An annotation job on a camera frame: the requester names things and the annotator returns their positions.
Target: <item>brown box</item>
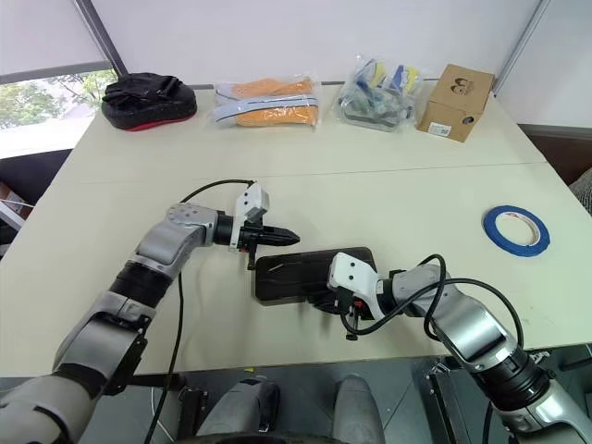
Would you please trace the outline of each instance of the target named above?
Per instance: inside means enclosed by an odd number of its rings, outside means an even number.
[[[5,199],[7,201],[13,202],[21,202],[23,204],[26,203],[18,194],[10,190],[10,187],[8,187],[8,185],[6,185],[4,182],[0,182],[0,199]],[[30,206],[19,205],[18,203],[9,202],[3,202],[3,204],[5,204],[8,208],[10,208],[16,214],[21,216],[23,219],[26,219],[31,213]]]
[[[464,142],[483,114],[492,84],[493,74],[448,65],[417,129]]]

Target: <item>plastic package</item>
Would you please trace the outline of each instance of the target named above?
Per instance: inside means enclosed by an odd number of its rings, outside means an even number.
[[[343,85],[334,110],[340,120],[371,128],[394,131],[404,123],[415,124],[415,99],[422,77],[417,68],[392,65],[358,56],[354,74]]]
[[[310,77],[215,85],[212,119],[220,127],[319,123],[318,94]]]

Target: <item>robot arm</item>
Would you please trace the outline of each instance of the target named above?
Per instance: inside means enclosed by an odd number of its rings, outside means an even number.
[[[249,253],[251,262],[258,244],[300,240],[284,228],[263,226],[268,203],[255,183],[237,201],[234,217],[192,203],[173,205],[64,339],[53,373],[27,381],[0,400],[0,443],[77,442],[98,399],[127,386],[156,306],[195,248],[228,245]]]
[[[338,253],[330,268],[328,286],[337,292],[341,307],[350,310],[357,304],[380,320],[418,290],[435,287],[438,280],[436,265],[419,265],[382,279],[365,262]],[[435,289],[427,291],[409,304],[404,313],[426,316],[435,294]],[[536,432],[545,433],[563,425],[592,444],[590,419],[481,302],[448,284],[433,313],[432,324],[438,338],[471,374],[504,425],[518,438],[529,438]]]

